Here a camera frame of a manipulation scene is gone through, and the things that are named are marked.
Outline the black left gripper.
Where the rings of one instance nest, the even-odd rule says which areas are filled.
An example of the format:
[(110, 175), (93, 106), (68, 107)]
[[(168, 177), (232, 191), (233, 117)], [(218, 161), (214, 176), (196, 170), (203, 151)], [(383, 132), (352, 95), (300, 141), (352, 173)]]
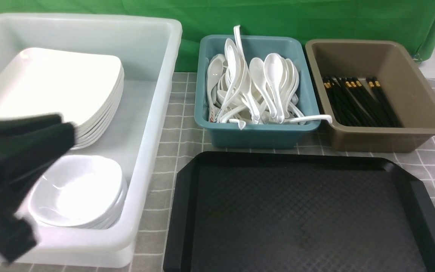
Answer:
[(37, 245), (29, 221), (15, 213), (38, 179), (75, 143), (58, 114), (0, 120), (0, 256), (12, 263)]

